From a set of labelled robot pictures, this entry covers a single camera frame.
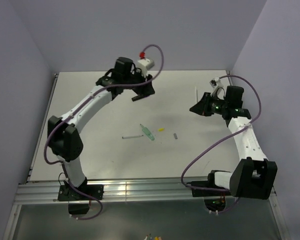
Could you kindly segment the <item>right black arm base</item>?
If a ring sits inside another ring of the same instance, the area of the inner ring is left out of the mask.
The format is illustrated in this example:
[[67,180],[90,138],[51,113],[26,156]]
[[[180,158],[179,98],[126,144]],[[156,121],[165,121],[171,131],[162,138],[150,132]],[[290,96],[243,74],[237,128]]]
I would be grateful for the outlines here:
[[223,191],[222,187],[210,186],[208,180],[189,181],[193,198],[203,198],[207,211],[212,214],[219,214],[227,209],[226,198],[231,196],[229,190]]

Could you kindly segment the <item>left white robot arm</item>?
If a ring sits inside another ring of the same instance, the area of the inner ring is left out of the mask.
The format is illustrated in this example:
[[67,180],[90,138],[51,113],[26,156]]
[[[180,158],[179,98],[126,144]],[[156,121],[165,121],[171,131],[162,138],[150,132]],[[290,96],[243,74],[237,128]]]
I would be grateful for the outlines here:
[[57,156],[66,177],[65,189],[76,200],[90,195],[87,177],[84,175],[80,155],[84,145],[80,133],[85,125],[105,105],[113,101],[125,89],[133,90],[132,101],[138,101],[155,94],[148,73],[155,65],[151,58],[141,56],[134,62],[127,57],[118,57],[113,68],[100,77],[95,86],[74,108],[61,117],[51,116],[47,124],[47,142]]

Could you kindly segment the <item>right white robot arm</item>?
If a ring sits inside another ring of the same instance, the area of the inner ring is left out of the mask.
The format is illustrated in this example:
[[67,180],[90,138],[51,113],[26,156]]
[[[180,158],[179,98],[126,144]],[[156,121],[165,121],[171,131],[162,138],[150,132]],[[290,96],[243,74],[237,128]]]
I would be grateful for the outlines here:
[[243,93],[244,89],[240,86],[228,86],[222,99],[217,96],[216,90],[205,92],[189,110],[204,117],[221,115],[234,138],[239,156],[239,163],[233,172],[210,172],[207,191],[217,195],[226,190],[233,197],[266,200],[271,194],[278,167],[261,150],[250,112],[242,107]]

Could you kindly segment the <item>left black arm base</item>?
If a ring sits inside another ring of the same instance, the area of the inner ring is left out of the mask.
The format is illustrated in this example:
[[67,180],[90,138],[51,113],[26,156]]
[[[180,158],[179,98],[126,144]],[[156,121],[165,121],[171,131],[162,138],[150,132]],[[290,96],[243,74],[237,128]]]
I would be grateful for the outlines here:
[[88,184],[83,188],[74,190],[67,182],[59,187],[58,202],[68,203],[68,213],[72,216],[82,217],[90,210],[91,201],[102,200],[104,185]]

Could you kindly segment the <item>black purple marker pen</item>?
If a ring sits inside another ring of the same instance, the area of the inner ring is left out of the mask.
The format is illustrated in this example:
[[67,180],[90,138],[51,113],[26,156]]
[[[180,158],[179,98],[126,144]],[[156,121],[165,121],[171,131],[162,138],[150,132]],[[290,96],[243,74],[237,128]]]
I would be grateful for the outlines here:
[[147,95],[142,95],[142,94],[141,94],[141,95],[137,95],[137,96],[132,97],[131,100],[132,100],[133,102],[135,102],[135,101],[144,99],[144,98],[146,98],[146,97],[147,97]]

